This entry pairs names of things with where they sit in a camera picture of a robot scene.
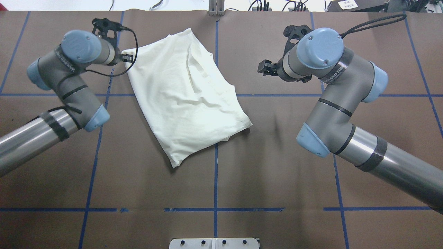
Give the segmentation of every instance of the blue tape line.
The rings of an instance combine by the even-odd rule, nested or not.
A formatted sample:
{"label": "blue tape line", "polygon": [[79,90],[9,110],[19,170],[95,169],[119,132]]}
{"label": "blue tape line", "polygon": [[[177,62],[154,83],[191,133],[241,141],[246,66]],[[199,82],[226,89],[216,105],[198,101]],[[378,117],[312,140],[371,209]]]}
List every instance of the blue tape line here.
{"label": "blue tape line", "polygon": [[320,97],[319,93],[299,93],[299,94],[237,94],[237,97]]}
{"label": "blue tape line", "polygon": [[349,249],[349,240],[348,240],[348,232],[346,229],[345,212],[343,210],[342,191],[340,188],[340,180],[338,179],[337,160],[335,159],[335,155],[333,155],[333,158],[334,158],[334,170],[335,170],[335,184],[337,185],[338,203],[340,205],[340,214],[342,217],[343,235],[345,236],[346,249]]}
{"label": "blue tape line", "polygon": [[380,94],[380,97],[428,97],[427,94]]}
{"label": "blue tape line", "polygon": [[[218,22],[215,22],[215,65],[218,67]],[[215,144],[214,153],[214,238],[218,237],[218,143]]]}
{"label": "blue tape line", "polygon": [[165,212],[282,212],[284,207],[184,207],[165,208]]}
{"label": "blue tape line", "polygon": [[82,249],[82,247],[83,247],[83,238],[85,237],[86,221],[87,220],[88,220],[88,212],[85,212],[85,215],[83,216],[83,224],[82,224],[82,231],[80,234],[80,240],[78,241],[78,249]]}
{"label": "blue tape line", "polygon": [[0,212],[117,212],[117,208],[2,207]]}
{"label": "blue tape line", "polygon": [[29,15],[30,14],[31,14],[31,12],[28,11],[28,13],[26,15],[26,18],[25,18],[25,22],[23,23],[23,26],[22,26],[22,30],[20,31],[19,38],[17,39],[16,46],[14,47],[14,51],[12,52],[11,59],[9,60],[8,67],[6,68],[6,72],[4,74],[3,81],[2,81],[1,86],[0,86],[0,93],[3,91],[4,85],[6,84],[6,79],[8,78],[9,70],[11,69],[12,62],[14,61],[14,57],[16,56],[16,52],[17,52],[17,49],[19,48],[20,40],[22,39],[22,36],[23,36],[24,31],[25,31],[25,27],[26,27],[26,24],[27,24],[27,22],[29,20]]}
{"label": "blue tape line", "polygon": [[426,78],[424,77],[423,68],[421,67],[420,60],[418,59],[417,51],[416,51],[415,46],[414,46],[414,41],[412,40],[411,31],[409,30],[409,24],[408,24],[408,18],[407,17],[404,20],[404,22],[406,24],[406,31],[408,32],[409,41],[411,42],[412,51],[414,52],[414,56],[416,58],[417,65],[418,65],[418,68],[420,70],[421,78],[423,79],[424,87],[426,88],[427,95],[429,96],[429,101],[430,101],[431,106],[432,106],[432,111],[434,111],[434,116],[435,116],[435,119],[437,120],[437,124],[438,124],[439,129],[440,129],[440,135],[443,138],[443,129],[442,129],[442,126],[441,126],[441,123],[440,123],[439,116],[437,114],[437,110],[435,109],[434,101],[432,100],[431,92],[430,92],[429,87],[427,85]]}
{"label": "blue tape line", "polygon": [[[56,97],[54,93],[0,93],[5,97]],[[106,93],[96,93],[97,97],[106,97]],[[110,97],[135,97],[134,93],[110,93]],[[299,94],[237,94],[237,97],[320,97],[318,93],[299,93]],[[431,94],[431,97],[443,97],[443,94]],[[428,94],[381,94],[380,97],[429,97]]]}
{"label": "blue tape line", "polygon": [[217,219],[217,208],[218,208],[218,143],[215,144],[214,153],[214,238],[218,236],[218,219]]}
{"label": "blue tape line", "polygon": [[312,26],[312,30],[314,30],[314,29],[315,29],[315,26],[314,26],[314,15],[312,14],[312,12],[309,12],[309,14],[311,15],[311,26]]}
{"label": "blue tape line", "polygon": [[324,207],[323,211],[380,211],[380,210],[432,210],[428,206],[363,206],[363,207]]}
{"label": "blue tape line", "polygon": [[215,22],[215,65],[218,67],[218,22]]}
{"label": "blue tape line", "polygon": [[111,93],[110,97],[135,97],[134,93]]}
{"label": "blue tape line", "polygon": [[218,208],[219,212],[282,212],[286,208],[284,207],[221,207]]}
{"label": "blue tape line", "polygon": [[214,211],[214,238],[218,238],[218,230],[217,230],[217,220],[218,220],[218,212]]}
{"label": "blue tape line", "polygon": [[[124,11],[121,12],[120,24],[123,24],[123,18],[124,18]],[[118,33],[118,35],[117,35],[117,45],[118,45],[119,41],[120,41],[120,33]],[[110,77],[108,91],[106,92],[106,100],[105,100],[105,104],[104,104],[105,108],[108,108],[109,95],[111,93],[111,87],[112,87],[112,79],[113,78]],[[78,249],[82,249],[82,247],[83,247],[83,238],[85,236],[86,223],[88,221],[88,209],[89,209],[89,205],[91,203],[92,189],[94,186],[95,172],[96,172],[97,163],[98,163],[98,151],[100,150],[102,136],[103,136],[103,125],[100,126],[100,133],[98,134],[97,148],[95,150],[95,157],[94,157],[94,165],[92,167],[91,181],[89,183],[88,198],[86,200],[86,212],[85,212],[85,216],[83,218],[82,232],[80,234],[80,240],[78,242]]]}
{"label": "blue tape line", "polygon": [[0,208],[0,212],[84,212],[84,208]]}

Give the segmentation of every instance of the black wire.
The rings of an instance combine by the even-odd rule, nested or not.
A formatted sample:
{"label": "black wire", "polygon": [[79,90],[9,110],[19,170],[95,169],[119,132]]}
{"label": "black wire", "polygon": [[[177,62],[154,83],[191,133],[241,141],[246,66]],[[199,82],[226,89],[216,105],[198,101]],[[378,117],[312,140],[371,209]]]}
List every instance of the black wire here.
{"label": "black wire", "polygon": [[133,33],[134,39],[136,41],[136,54],[134,56],[134,60],[132,61],[131,65],[125,71],[123,71],[123,72],[121,72],[119,74],[114,74],[114,75],[112,75],[112,74],[103,74],[103,73],[100,73],[100,72],[97,72],[97,71],[94,71],[94,70],[85,70],[85,72],[93,72],[93,73],[96,73],[96,74],[99,74],[99,75],[103,75],[103,76],[108,76],[108,77],[117,77],[117,76],[120,76],[120,75],[124,75],[126,72],[129,71],[129,69],[131,69],[131,67],[134,65],[134,63],[136,63],[136,60],[137,60],[138,41],[137,41],[137,36],[136,36],[135,32],[132,29],[127,28],[126,30]]}
{"label": "black wire", "polygon": [[294,8],[297,6],[297,3],[296,3],[295,1],[288,1],[288,2],[283,6],[283,9],[281,10],[282,12],[284,11],[284,8],[286,8],[286,6],[287,6],[289,3],[294,3]]}
{"label": "black wire", "polygon": [[298,9],[298,8],[303,4],[301,1],[299,1],[299,2],[296,2],[296,1],[288,1],[288,2],[284,5],[283,9],[281,10],[282,12],[284,11],[284,9],[286,8],[286,6],[287,6],[289,3],[294,3],[294,9],[293,9],[292,11],[296,11],[296,9]]}
{"label": "black wire", "polygon": [[[390,21],[390,22],[385,22],[385,23],[381,23],[381,24],[372,25],[372,26],[369,26],[369,27],[360,28],[360,27],[366,26],[366,25],[371,24],[371,23],[376,23],[376,22],[380,22],[380,21],[383,21],[383,20],[387,20],[387,19],[393,19],[393,18],[396,18],[396,17],[400,17],[400,18],[396,19],[396,20],[393,20],[393,21]],[[359,25],[357,25],[355,27],[352,27],[348,31],[340,34],[340,36],[343,39],[348,34],[359,32],[359,31],[363,31],[363,30],[367,30],[367,29],[370,29],[370,28],[373,28],[373,27],[380,27],[380,26],[384,26],[384,25],[400,22],[400,21],[403,21],[405,18],[406,18],[406,14],[398,14],[398,15],[393,15],[393,16],[386,16],[386,17],[377,18],[377,19],[370,20],[368,22],[359,24]]]}
{"label": "black wire", "polygon": [[160,4],[162,4],[163,0],[160,0],[160,2],[158,2],[156,5],[151,7],[151,10],[153,10],[154,8],[157,8]]}
{"label": "black wire", "polygon": [[260,5],[261,5],[261,0],[255,0],[255,1],[253,1],[253,2],[252,2],[252,4],[251,4],[251,6],[249,6],[249,9],[248,9],[248,11],[250,11],[250,10],[251,10],[252,6],[253,6],[253,5],[254,5],[254,3],[256,3],[256,2],[257,2],[257,11],[258,11],[258,8],[259,8],[258,2],[260,2]]}

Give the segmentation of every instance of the robotic arm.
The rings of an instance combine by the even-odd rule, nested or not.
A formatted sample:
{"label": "robotic arm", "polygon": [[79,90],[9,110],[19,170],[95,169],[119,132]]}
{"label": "robotic arm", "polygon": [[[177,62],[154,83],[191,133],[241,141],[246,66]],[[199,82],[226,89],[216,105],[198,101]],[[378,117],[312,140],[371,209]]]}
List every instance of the robotic arm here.
{"label": "robotic arm", "polygon": [[385,90],[387,74],[345,47],[330,28],[291,25],[284,35],[283,57],[274,64],[262,61],[258,72],[287,82],[307,82],[315,75],[327,84],[297,142],[320,157],[332,152],[443,214],[442,170],[349,122],[360,102],[372,102]]}
{"label": "robotic arm", "polygon": [[[94,19],[93,25],[92,33],[66,33],[59,46],[28,67],[31,81],[43,90],[54,90],[64,106],[43,112],[0,138],[0,177],[76,131],[90,132],[108,121],[108,111],[80,74],[91,64],[133,62],[132,55],[120,54],[117,48],[117,32],[130,29],[108,19]],[[108,31],[114,32],[113,38],[107,36]]]}

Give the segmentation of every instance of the white cloth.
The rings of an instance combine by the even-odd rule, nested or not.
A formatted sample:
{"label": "white cloth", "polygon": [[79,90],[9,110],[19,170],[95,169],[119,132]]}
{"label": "white cloth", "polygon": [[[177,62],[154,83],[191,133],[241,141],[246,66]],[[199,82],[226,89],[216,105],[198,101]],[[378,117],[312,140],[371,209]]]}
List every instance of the white cloth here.
{"label": "white cloth", "polygon": [[[135,55],[135,49],[123,51]],[[129,80],[172,167],[252,125],[191,29],[140,47]]]}

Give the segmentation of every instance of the light blue joint cap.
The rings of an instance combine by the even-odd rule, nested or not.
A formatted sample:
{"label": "light blue joint cap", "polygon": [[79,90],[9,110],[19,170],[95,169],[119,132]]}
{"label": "light blue joint cap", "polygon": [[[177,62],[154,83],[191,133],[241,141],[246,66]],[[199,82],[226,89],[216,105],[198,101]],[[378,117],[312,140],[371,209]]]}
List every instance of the light blue joint cap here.
{"label": "light blue joint cap", "polygon": [[369,103],[376,100],[380,94],[382,94],[388,86],[388,74],[377,67],[373,62],[370,62],[374,66],[374,83],[372,84],[371,91],[368,96],[362,102]]}
{"label": "light blue joint cap", "polygon": [[62,50],[73,62],[88,63],[100,55],[101,43],[93,33],[71,30],[63,37]]}
{"label": "light blue joint cap", "polygon": [[46,85],[46,83],[42,79],[42,76],[40,75],[39,60],[40,58],[30,64],[26,69],[26,73],[28,74],[28,78],[32,81],[32,83],[36,84],[40,89],[43,89],[45,91],[51,90],[51,88]]}
{"label": "light blue joint cap", "polygon": [[306,123],[303,123],[302,129],[297,135],[297,143],[319,157],[326,157],[329,154],[326,145]]}
{"label": "light blue joint cap", "polygon": [[98,110],[95,112],[94,116],[89,120],[89,122],[85,125],[85,130],[91,132],[95,130],[95,128],[101,126],[106,123],[110,118],[110,115],[106,108],[101,105]]}
{"label": "light blue joint cap", "polygon": [[297,57],[309,68],[324,69],[337,64],[344,50],[340,35],[333,29],[322,27],[300,39]]}

